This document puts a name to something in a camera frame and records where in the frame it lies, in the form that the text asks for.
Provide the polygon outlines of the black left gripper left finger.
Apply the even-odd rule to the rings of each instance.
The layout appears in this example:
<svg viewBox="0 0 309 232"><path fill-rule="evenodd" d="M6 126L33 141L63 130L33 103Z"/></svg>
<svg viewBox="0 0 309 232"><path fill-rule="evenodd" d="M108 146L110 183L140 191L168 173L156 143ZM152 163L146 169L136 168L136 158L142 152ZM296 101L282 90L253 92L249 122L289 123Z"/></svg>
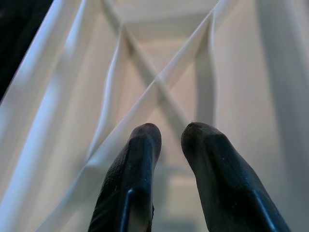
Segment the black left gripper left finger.
<svg viewBox="0 0 309 232"><path fill-rule="evenodd" d="M153 178L161 151L153 123L136 127L108 169L88 227L90 232L150 232Z"/></svg>

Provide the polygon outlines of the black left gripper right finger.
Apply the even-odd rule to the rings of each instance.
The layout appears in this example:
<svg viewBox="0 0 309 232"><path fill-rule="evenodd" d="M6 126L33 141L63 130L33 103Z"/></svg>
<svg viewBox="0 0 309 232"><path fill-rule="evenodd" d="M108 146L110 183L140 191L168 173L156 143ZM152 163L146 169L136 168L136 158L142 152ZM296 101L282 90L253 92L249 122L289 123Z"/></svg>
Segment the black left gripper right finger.
<svg viewBox="0 0 309 232"><path fill-rule="evenodd" d="M192 122L181 146L210 232L290 231L253 168L223 133Z"/></svg>

